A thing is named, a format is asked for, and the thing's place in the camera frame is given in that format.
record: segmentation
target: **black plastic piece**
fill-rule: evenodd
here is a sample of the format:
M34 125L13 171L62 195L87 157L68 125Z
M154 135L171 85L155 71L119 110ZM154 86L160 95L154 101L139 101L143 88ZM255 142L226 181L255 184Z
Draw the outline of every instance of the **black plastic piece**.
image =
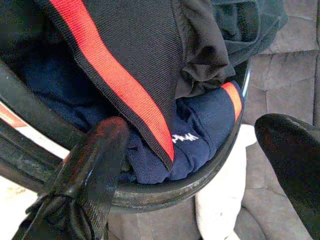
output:
M0 175L37 192L61 161L0 119Z
M306 229L320 240L320 129L273 113L256 121L255 134Z
M13 239L101 240L129 135L120 117L93 127L45 183Z

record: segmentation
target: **floor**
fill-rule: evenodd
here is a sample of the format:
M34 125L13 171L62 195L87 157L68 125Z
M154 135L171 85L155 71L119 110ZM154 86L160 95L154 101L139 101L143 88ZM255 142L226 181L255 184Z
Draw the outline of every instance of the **floor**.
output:
M25 210L37 194L0 176L0 233L2 240L11 240L26 217Z

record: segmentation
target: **red stripe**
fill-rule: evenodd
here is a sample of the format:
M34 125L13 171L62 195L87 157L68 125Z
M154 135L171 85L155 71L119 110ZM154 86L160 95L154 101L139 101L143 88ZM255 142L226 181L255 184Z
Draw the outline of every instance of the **red stripe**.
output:
M166 120L146 90L122 67L103 43L81 0L50 0L71 30L85 58L114 93L147 125L155 139L174 160Z
M242 103L241 103L241 99L240 99L238 90L231 82L227 82L227 83L223 84L221 87L228 93L228 95L233 103L234 121L237 121L237 119L241 113L241 110L242 110Z

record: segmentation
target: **red trim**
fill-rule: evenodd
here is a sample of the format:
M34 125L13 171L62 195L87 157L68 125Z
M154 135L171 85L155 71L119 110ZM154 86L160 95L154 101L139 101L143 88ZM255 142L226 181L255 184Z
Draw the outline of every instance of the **red trim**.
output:
M241 103L241 99L240 99L238 90L231 82L227 82L227 83L223 84L221 87L228 93L228 95L233 103L234 121L237 121L237 119L241 113L241 110L242 110L242 103Z
M127 70L112 56L81 0L50 0L71 30L79 49L113 92L148 126L171 161L174 147L160 109Z
M7 109L7 107L0 102L0 119L5 121L13 128L26 127L27 124L22 121L18 116L16 116L13 112Z

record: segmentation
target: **black fabric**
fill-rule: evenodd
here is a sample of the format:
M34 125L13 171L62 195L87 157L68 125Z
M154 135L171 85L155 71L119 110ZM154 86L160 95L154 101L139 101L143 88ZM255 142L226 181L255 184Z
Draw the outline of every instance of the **black fabric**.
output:
M172 1L183 46L183 67L175 98L204 94L224 83L229 64L210 0Z
M320 239L320 129L294 117L267 114L255 123L257 140L303 224Z
M288 21L282 0L211 0L232 66L266 50Z

